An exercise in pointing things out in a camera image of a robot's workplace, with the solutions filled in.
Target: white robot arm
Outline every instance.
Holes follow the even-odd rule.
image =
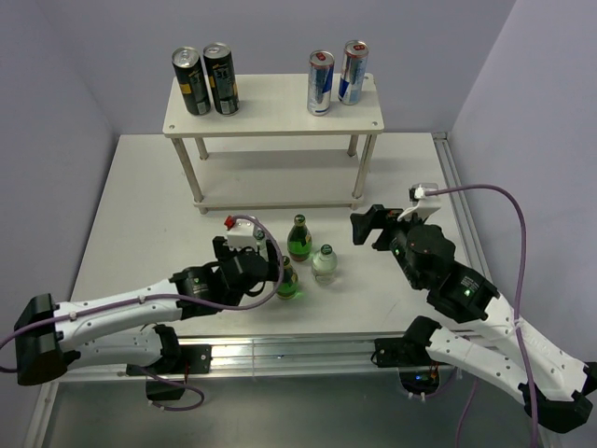
[[[259,254],[253,222],[227,220],[226,225],[226,238],[213,240],[217,261],[154,285],[92,301],[54,303],[49,294],[32,298],[15,325],[18,383],[39,385],[67,370],[106,364],[147,367],[155,374],[173,371],[181,349],[172,328],[123,331],[241,309],[244,295],[260,292],[252,292],[255,286],[280,282],[274,244],[267,241],[269,254]]]
[[[474,330],[496,350],[458,337],[438,322],[419,316],[399,341],[376,341],[379,367],[406,363],[445,362],[496,385],[524,405],[530,414],[530,391],[521,348],[522,338],[535,378],[538,421],[556,432],[584,424],[592,404],[587,395],[597,388],[597,363],[571,357],[520,318],[506,298],[480,273],[454,260],[455,245],[441,228],[426,220],[439,209],[437,185],[419,184],[410,190],[406,210],[373,205],[365,214],[352,214],[353,242],[363,244],[372,229],[382,229],[373,248],[391,251],[410,285],[429,291],[427,302],[437,311]]]

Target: black bracket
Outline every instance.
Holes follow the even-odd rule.
[[[212,346],[205,344],[180,345],[180,358],[169,371],[162,374],[169,375],[202,375],[209,373],[212,363]],[[127,366],[127,375],[144,376],[136,366]]]

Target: gray wall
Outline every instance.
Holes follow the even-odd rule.
[[[68,300],[115,139],[33,0],[0,2],[0,329],[27,301]],[[0,354],[14,366],[14,345]],[[37,387],[0,375],[0,445],[20,446]]]
[[[463,183],[499,184],[521,201],[530,233],[523,314],[585,360],[597,360],[596,18],[594,0],[518,0],[451,140]],[[516,215],[493,193],[468,197],[493,279],[512,298]],[[597,412],[563,440],[595,446]]]
[[[37,0],[118,133],[161,133],[172,51],[232,46],[237,73],[302,73],[369,43],[386,130],[449,130],[514,0]]]

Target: green glass bottle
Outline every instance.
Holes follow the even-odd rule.
[[[307,229],[304,215],[295,216],[295,225],[288,233],[288,254],[294,261],[304,261],[311,255],[311,233]]]
[[[299,291],[299,275],[295,268],[290,264],[290,258],[284,257],[284,280],[280,289],[278,289],[278,297],[283,300],[292,299]]]

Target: glass bottle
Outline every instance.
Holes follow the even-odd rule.
[[[262,229],[255,231],[255,240],[257,241],[257,253],[266,261],[268,261],[268,246],[266,243],[265,233]]]
[[[322,245],[319,252],[313,257],[311,272],[319,283],[327,284],[334,280],[338,267],[338,257],[331,245]]]
[[[295,225],[288,233],[288,254],[294,261],[304,261],[311,255],[311,233],[305,221],[304,215],[296,215]]]
[[[299,275],[290,264],[290,258],[284,256],[284,280],[278,289],[278,297],[283,300],[292,299],[299,290]]]

